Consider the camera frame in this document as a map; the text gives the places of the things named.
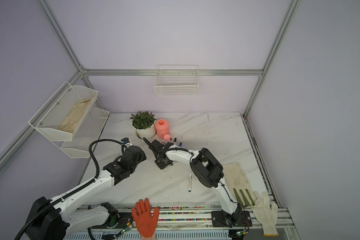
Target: white flower pot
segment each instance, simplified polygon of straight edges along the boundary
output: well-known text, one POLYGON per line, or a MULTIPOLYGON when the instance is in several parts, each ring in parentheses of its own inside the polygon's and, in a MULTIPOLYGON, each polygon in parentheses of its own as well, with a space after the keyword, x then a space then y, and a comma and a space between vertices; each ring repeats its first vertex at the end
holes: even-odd
POLYGON ((136 134, 139 138, 143 139, 143 137, 145 137, 146 139, 149 139, 156 135, 155 122, 152 124, 152 126, 146 128, 146 129, 137 129, 136 127, 134 127, 132 125, 132 121, 131 121, 131 126, 136 130, 136 134))

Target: table surface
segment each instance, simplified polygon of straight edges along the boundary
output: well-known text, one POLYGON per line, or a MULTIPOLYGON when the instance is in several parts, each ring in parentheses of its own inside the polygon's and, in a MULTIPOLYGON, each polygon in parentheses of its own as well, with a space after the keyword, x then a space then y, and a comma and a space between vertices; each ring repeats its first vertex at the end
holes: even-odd
MULTIPOLYGON (((98 205, 110 202, 114 205, 134 205, 139 199, 148 198, 153 206, 219 205, 211 189, 202 185, 195 176, 192 191, 188 192, 190 166, 173 162, 160 170, 154 163, 152 151, 136 136, 130 125, 130 113, 110 114, 100 139, 128 137, 143 149, 147 160, 141 162, 135 172, 117 185, 106 189, 86 204, 98 205)), ((221 164, 239 162, 254 191, 267 191, 240 113, 156 113, 155 118, 169 122, 171 137, 182 142, 190 150, 211 151, 221 164)), ((149 139, 152 142, 157 136, 149 139)), ((100 168, 121 155, 121 146, 113 142, 100 142, 94 151, 100 168)), ((82 178, 85 181, 96 173, 90 161, 82 178)))

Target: white wall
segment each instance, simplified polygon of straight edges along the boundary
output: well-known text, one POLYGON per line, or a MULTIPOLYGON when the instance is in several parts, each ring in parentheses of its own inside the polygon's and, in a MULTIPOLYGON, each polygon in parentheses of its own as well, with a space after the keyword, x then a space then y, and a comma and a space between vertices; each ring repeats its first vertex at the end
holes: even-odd
POLYGON ((85 68, 262 69, 290 0, 49 2, 85 68))
MULTIPOLYGON (((36 1, 0 1, 0 153, 74 72, 36 1)), ((0 176, 0 239, 16 236, 34 200, 74 187, 85 163, 34 133, 0 176)))
POLYGON ((155 76, 91 76, 89 79, 111 113, 145 110, 244 113, 258 77, 200 76, 199 94, 184 97, 156 97, 155 76))
POLYGON ((305 239, 360 239, 360 1, 303 0, 249 114, 305 239))

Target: green glove finger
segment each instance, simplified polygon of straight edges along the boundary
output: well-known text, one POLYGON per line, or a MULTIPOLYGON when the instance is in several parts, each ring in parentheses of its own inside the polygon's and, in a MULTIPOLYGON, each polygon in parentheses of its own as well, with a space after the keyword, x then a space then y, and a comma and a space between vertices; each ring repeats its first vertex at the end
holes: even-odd
POLYGON ((240 205, 240 208, 244 208, 243 202, 241 201, 241 199, 240 199, 240 197, 239 197, 239 194, 237 193, 237 191, 236 191, 235 188, 233 189, 233 192, 235 193, 235 198, 236 198, 236 200, 238 201, 239 204, 241 204, 241 205, 240 205))
POLYGON ((247 207, 249 207, 251 204, 250 204, 250 202, 248 201, 248 199, 245 197, 243 190, 240 189, 240 193, 241 193, 241 195, 243 196, 245 205, 246 205, 247 207))
POLYGON ((248 189, 245 189, 245 191, 247 192, 248 196, 250 197, 250 200, 252 202, 252 205, 254 206, 254 200, 252 199, 251 195, 250 195, 250 191, 248 191, 248 189))

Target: potted plant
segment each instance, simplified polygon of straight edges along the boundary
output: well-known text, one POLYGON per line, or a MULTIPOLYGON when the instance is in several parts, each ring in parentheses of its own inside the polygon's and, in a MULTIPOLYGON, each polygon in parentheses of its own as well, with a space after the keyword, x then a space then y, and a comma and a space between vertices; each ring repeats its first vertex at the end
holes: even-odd
POLYGON ((155 116, 148 111, 138 111, 135 115, 132 114, 131 126, 136 130, 139 138, 151 138, 156 134, 155 116))

